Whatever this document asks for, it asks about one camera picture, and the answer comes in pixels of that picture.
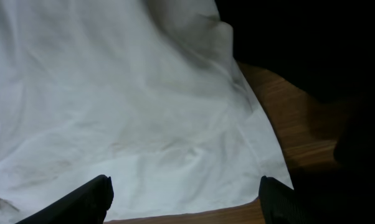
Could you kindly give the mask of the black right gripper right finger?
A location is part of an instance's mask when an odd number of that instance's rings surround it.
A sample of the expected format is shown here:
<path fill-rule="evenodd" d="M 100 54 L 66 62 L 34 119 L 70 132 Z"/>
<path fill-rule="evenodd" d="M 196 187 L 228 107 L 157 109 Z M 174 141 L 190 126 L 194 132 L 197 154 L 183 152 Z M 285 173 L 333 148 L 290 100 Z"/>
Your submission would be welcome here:
<path fill-rule="evenodd" d="M 300 206 L 295 193 L 277 179 L 261 178 L 259 200 L 266 224 L 299 224 Z"/>

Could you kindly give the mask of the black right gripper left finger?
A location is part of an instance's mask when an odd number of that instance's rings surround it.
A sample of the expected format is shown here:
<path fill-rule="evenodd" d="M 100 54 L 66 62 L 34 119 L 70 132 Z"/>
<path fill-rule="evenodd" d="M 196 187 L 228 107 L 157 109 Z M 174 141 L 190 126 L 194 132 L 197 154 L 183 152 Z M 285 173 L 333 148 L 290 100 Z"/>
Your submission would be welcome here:
<path fill-rule="evenodd" d="M 113 198 L 112 179 L 99 175 L 17 224 L 102 224 Z"/>

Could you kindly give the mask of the white Puma t-shirt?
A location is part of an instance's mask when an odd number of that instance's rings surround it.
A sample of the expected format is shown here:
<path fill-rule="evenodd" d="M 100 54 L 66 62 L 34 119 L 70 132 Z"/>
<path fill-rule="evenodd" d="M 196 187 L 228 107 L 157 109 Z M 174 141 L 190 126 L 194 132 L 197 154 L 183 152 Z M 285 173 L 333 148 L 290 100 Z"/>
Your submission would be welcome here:
<path fill-rule="evenodd" d="M 214 1 L 0 1 L 0 223 L 100 174 L 109 221 L 291 186 L 232 42 Z"/>

